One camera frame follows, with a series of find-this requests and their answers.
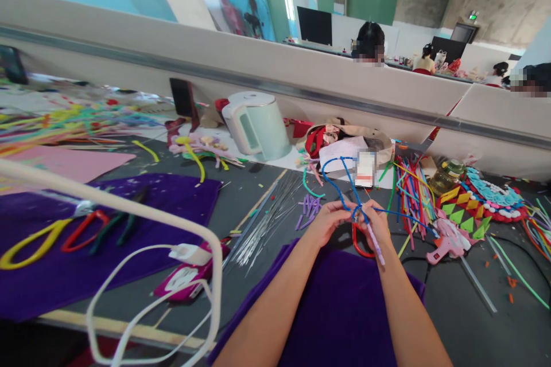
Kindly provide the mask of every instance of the metal rail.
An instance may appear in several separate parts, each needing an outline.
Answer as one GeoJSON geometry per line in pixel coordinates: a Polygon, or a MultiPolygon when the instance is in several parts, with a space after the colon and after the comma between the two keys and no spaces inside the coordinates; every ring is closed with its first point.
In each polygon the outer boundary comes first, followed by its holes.
{"type": "Polygon", "coordinates": [[[78,42],[60,37],[47,36],[45,34],[27,32],[8,27],[0,26],[0,37],[12,38],[43,46],[55,47],[71,52],[89,54],[91,56],[103,57],[112,60],[132,63],[136,65],[162,69],[164,71],[182,73],[184,75],[201,77],[203,79],[215,80],[229,83],[245,88],[256,89],[265,92],[276,93],[299,99],[313,100],[329,105],[363,111],[366,113],[388,116],[415,123],[422,123],[434,127],[440,127],[451,131],[462,132],[471,135],[483,136],[501,140],[504,142],[516,143],[518,145],[530,146],[539,149],[551,150],[551,139],[545,136],[527,134],[505,128],[489,126],[477,122],[465,122],[458,118],[441,117],[429,112],[413,110],[388,103],[381,103],[373,100],[351,98],[343,95],[336,95],[326,91],[304,89],[280,81],[266,80],[259,77],[242,75],[240,73],[228,72],[221,69],[198,65],[191,62],[176,60],[172,58],[156,56],[146,53],[136,53],[131,50],[109,48],[102,45],[78,42]]]}

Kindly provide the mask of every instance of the hand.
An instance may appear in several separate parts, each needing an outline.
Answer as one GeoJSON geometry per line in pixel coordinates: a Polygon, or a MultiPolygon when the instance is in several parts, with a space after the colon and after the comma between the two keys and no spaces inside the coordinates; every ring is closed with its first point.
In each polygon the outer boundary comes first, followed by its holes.
{"type": "MultiPolygon", "coordinates": [[[[375,238],[377,238],[377,242],[379,243],[379,245],[392,245],[392,241],[390,240],[389,222],[386,218],[386,212],[379,212],[373,208],[383,209],[383,207],[377,204],[377,202],[375,202],[374,200],[369,200],[362,205],[362,211],[366,213],[367,218],[370,221],[371,229],[373,231],[373,234],[375,235],[375,238]]],[[[367,224],[363,213],[359,213],[358,223],[360,226],[360,230],[365,234],[367,238],[367,245],[369,245],[371,250],[374,251],[375,245],[373,244],[373,240],[371,239],[369,231],[367,230],[367,224]]]]}
{"type": "Polygon", "coordinates": [[[324,204],[302,238],[310,240],[319,248],[325,246],[335,229],[350,220],[352,211],[357,206],[351,202],[345,202],[345,204],[350,210],[345,210],[341,201],[324,204]]]}

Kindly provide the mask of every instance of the pink paper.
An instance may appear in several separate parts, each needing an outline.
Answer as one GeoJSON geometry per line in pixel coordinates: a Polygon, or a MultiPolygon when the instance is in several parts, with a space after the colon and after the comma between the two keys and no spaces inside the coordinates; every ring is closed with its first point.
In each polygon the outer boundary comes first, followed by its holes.
{"type": "MultiPolygon", "coordinates": [[[[54,172],[65,178],[86,184],[98,176],[124,165],[135,157],[136,155],[130,154],[71,150],[53,146],[37,146],[24,152],[8,156],[6,159],[54,172]]],[[[21,184],[18,185],[18,183],[17,181],[0,175],[0,195],[44,189],[44,187],[23,186],[21,184]]]]}

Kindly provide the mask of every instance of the purple felt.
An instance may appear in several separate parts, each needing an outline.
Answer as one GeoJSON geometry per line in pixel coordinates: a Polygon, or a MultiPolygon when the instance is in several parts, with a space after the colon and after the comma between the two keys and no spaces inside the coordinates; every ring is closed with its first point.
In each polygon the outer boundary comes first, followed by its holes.
{"type": "MultiPolygon", "coordinates": [[[[245,298],[208,357],[212,365],[298,240],[284,245],[245,298]]],[[[425,285],[408,274],[424,302],[425,285]]],[[[302,294],[279,366],[396,366],[385,298],[375,261],[322,248],[302,294]]]]}
{"type": "MultiPolygon", "coordinates": [[[[198,188],[199,179],[171,174],[144,174],[133,178],[115,179],[91,183],[105,189],[114,187],[112,194],[132,198],[142,187],[149,185],[145,204],[169,212],[200,225],[207,225],[211,217],[219,181],[207,179],[198,188]]],[[[108,215],[109,208],[101,208],[108,215]]],[[[68,218],[74,207],[33,193],[20,193],[0,197],[0,256],[19,241],[34,234],[53,220],[68,218]]],[[[111,236],[106,239],[96,256],[90,256],[90,245],[72,252],[61,252],[61,245],[83,221],[79,218],[66,227],[52,249],[40,260],[18,270],[0,270],[0,319],[16,322],[37,317],[75,301],[92,296],[113,269],[130,253],[155,244],[196,244],[202,239],[181,229],[156,221],[136,218],[136,232],[129,241],[117,247],[118,237],[124,231],[123,220],[111,236]]],[[[98,231],[100,222],[90,226],[77,240],[87,240],[98,231]]],[[[20,262],[29,257],[44,241],[35,240],[14,257],[20,262]]],[[[168,249],[154,249],[132,258],[125,265],[109,288],[119,287],[131,281],[146,277],[178,262],[168,258],[168,249]]]]}

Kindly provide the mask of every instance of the yellow scissors handle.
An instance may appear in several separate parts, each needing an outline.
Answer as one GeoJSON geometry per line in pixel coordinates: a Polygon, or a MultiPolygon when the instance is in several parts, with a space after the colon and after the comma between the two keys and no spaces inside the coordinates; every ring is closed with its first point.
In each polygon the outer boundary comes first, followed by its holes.
{"type": "Polygon", "coordinates": [[[32,264],[33,262],[37,261],[38,259],[42,258],[44,254],[48,252],[48,250],[52,247],[53,243],[56,241],[57,237],[59,237],[59,234],[63,229],[73,220],[73,218],[68,218],[64,220],[57,220],[49,227],[44,228],[41,231],[38,231],[21,242],[15,244],[13,247],[8,249],[4,255],[0,258],[0,270],[17,270],[19,268],[26,267],[29,264],[32,264]],[[25,246],[30,244],[32,241],[34,241],[37,238],[40,238],[42,235],[48,234],[48,237],[44,240],[42,245],[36,250],[34,254],[32,254],[30,257],[28,257],[26,260],[21,261],[19,263],[12,263],[12,258],[25,246]]]}

